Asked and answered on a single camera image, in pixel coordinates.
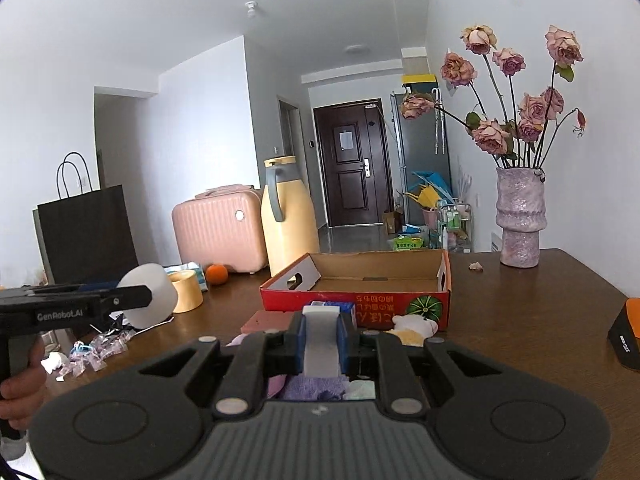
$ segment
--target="watermelon print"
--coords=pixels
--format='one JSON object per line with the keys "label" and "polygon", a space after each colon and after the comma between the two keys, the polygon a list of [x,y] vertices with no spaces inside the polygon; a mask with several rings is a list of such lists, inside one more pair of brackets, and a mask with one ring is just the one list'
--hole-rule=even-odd
{"label": "watermelon print", "polygon": [[424,319],[440,321],[442,316],[442,302],[433,296],[419,296],[406,308],[406,314],[418,314]]}

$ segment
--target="pink textured vase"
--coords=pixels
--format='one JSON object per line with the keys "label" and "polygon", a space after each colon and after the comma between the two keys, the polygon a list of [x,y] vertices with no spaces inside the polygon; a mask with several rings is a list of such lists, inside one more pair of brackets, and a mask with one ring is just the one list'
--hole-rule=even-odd
{"label": "pink textured vase", "polygon": [[540,231],[546,227],[544,179],[540,170],[530,168],[497,168],[497,172],[500,261],[510,267],[535,267],[540,260]]}

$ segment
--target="pink rose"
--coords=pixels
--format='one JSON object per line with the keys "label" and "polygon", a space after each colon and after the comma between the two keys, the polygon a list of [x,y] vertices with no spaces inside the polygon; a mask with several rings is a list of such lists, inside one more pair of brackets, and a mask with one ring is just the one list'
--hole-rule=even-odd
{"label": "pink rose", "polygon": [[495,119],[493,121],[480,121],[480,126],[471,132],[471,136],[478,148],[492,155],[504,155],[507,153],[507,141],[509,134],[503,131]]}
{"label": "pink rose", "polygon": [[542,133],[542,129],[542,124],[534,124],[531,121],[523,119],[518,123],[516,138],[522,139],[525,142],[536,142],[540,133]]}
{"label": "pink rose", "polygon": [[575,61],[582,61],[580,44],[575,39],[574,32],[549,25],[549,32],[545,34],[545,38],[546,49],[560,67],[567,68]]}
{"label": "pink rose", "polygon": [[549,106],[549,101],[551,101],[549,113],[546,115],[546,118],[550,121],[554,121],[556,119],[556,114],[561,114],[562,110],[564,110],[564,98],[558,90],[551,88],[551,86],[547,88],[540,97],[545,100],[547,106]]}
{"label": "pink rose", "polygon": [[495,48],[495,45],[498,43],[493,29],[486,25],[467,27],[462,31],[460,39],[464,41],[467,50],[470,50],[474,54],[481,55],[491,52],[491,47]]}
{"label": "pink rose", "polygon": [[520,118],[534,124],[544,124],[546,101],[543,97],[533,97],[525,93],[520,105]]}
{"label": "pink rose", "polygon": [[409,94],[400,105],[400,113],[405,119],[415,119],[433,110],[435,104],[426,97]]}
{"label": "pink rose", "polygon": [[505,76],[514,75],[527,67],[524,64],[524,58],[512,48],[497,50],[494,52],[493,60]]}
{"label": "pink rose", "polygon": [[474,66],[455,52],[449,52],[444,57],[440,74],[453,86],[466,86],[478,76]]}

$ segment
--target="orange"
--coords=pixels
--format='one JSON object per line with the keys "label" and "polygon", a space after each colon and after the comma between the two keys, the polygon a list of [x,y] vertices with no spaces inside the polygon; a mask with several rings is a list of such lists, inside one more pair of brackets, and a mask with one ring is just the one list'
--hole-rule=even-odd
{"label": "orange", "polygon": [[229,278],[228,270],[224,265],[213,264],[207,267],[204,277],[209,285],[222,285]]}

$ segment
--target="doorway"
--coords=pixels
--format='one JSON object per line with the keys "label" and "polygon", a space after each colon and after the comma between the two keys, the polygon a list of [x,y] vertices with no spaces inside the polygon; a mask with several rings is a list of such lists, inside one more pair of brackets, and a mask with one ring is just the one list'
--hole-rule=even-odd
{"label": "doorway", "polygon": [[282,154],[278,156],[295,156],[296,165],[302,182],[309,189],[309,177],[306,170],[305,140],[302,136],[302,118],[300,110],[282,99],[280,105],[280,132],[282,134]]}
{"label": "doorway", "polygon": [[392,208],[380,99],[316,108],[328,224],[380,224]]}

